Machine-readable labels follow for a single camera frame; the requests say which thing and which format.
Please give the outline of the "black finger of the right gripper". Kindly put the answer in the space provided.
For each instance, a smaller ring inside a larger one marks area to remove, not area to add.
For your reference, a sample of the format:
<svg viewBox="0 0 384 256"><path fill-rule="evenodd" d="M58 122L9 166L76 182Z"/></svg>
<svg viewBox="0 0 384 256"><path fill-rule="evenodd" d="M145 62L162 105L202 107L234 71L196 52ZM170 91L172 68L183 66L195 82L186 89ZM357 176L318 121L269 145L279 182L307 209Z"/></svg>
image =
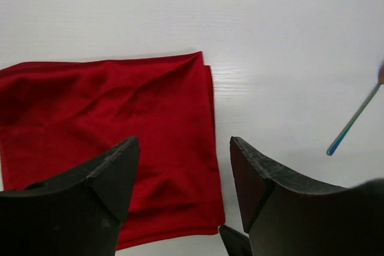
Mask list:
<svg viewBox="0 0 384 256"><path fill-rule="evenodd" d="M250 241L246 235L226 225L219 228L219 234L229 256L252 256Z"/></svg>

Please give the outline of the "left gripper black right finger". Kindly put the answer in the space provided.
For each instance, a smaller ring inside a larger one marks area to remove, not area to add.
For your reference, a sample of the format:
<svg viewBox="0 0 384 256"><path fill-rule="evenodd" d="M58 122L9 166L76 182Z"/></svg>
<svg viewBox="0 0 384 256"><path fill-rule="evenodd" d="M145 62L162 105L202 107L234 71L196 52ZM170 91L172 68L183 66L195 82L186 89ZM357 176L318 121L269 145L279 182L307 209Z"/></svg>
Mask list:
<svg viewBox="0 0 384 256"><path fill-rule="evenodd" d="M246 233L250 232L277 186L299 195L323 195L344 190L341 186L310 178L277 162L238 136L230 138L230 162Z"/></svg>

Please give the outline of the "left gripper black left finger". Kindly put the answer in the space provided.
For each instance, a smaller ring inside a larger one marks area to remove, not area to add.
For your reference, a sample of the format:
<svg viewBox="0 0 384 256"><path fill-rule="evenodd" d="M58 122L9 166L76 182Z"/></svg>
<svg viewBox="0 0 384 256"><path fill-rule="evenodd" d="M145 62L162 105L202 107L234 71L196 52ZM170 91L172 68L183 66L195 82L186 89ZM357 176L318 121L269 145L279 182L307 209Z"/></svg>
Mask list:
<svg viewBox="0 0 384 256"><path fill-rule="evenodd" d="M44 194L83 186L120 224L124 224L128 218L139 157L139 139L129 137L99 156L23 190Z"/></svg>

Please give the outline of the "red cloth napkin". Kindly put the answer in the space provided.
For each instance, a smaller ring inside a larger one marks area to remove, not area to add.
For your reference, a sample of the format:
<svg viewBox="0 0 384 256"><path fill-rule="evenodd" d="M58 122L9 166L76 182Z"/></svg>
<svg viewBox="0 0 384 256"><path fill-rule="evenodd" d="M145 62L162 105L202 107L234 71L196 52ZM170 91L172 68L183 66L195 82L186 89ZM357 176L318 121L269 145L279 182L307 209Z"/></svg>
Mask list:
<svg viewBox="0 0 384 256"><path fill-rule="evenodd" d="M202 52L4 68L4 188L22 189L136 136L139 170L118 248L215 235L225 215L214 115Z"/></svg>

